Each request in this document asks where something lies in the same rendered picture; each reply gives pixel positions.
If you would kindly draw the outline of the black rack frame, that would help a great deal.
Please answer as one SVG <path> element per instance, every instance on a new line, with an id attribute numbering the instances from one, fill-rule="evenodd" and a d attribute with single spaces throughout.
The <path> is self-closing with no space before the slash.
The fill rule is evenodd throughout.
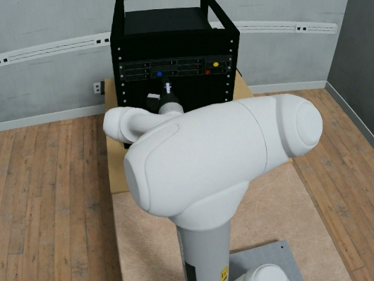
<path id="1" fill-rule="evenodd" d="M 125 81 L 123 63 L 193 56 L 227 55 L 231 63 L 227 73 L 168 77 L 183 112 L 233 101 L 240 32 L 215 0 L 200 0 L 200 7 L 125 13 L 122 1 L 115 2 L 110 36 L 118 107 L 158 114 L 158 108 L 147 107 L 146 97 L 163 97 L 161 78 Z M 212 29 L 208 5 L 226 29 Z"/>

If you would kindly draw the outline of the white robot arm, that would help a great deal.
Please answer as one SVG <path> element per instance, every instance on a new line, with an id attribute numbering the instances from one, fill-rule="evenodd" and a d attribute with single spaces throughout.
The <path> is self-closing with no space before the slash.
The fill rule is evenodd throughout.
<path id="1" fill-rule="evenodd" d="M 159 114 L 117 107 L 103 131 L 132 144 L 128 188 L 139 208 L 176 225 L 185 281 L 228 281 L 231 218 L 249 182 L 313 149 L 322 118 L 308 100 L 280 94 L 186 113 L 175 102 Z"/>

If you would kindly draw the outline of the tan flat board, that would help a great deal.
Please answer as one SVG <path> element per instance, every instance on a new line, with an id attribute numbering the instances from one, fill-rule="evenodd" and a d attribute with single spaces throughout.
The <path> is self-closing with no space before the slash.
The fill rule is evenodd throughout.
<path id="1" fill-rule="evenodd" d="M 114 78 L 104 80 L 105 113 L 117 108 Z M 239 72 L 236 70 L 233 100 L 254 97 Z M 111 194 L 130 192 L 123 169 L 123 160 L 128 152 L 123 142 L 107 136 L 107 156 L 109 166 L 109 182 Z"/>

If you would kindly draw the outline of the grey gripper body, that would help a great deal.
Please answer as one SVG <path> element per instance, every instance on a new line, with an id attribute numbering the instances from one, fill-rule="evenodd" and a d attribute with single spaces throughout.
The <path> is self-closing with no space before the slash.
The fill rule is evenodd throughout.
<path id="1" fill-rule="evenodd" d="M 170 102 L 176 102 L 180 104 L 179 99 L 171 94 L 171 90 L 169 90 L 169 92 L 170 93 L 167 93 L 167 91 L 165 92 L 166 95 L 159 102 L 159 108 L 163 106 L 164 104 L 170 103 Z"/>

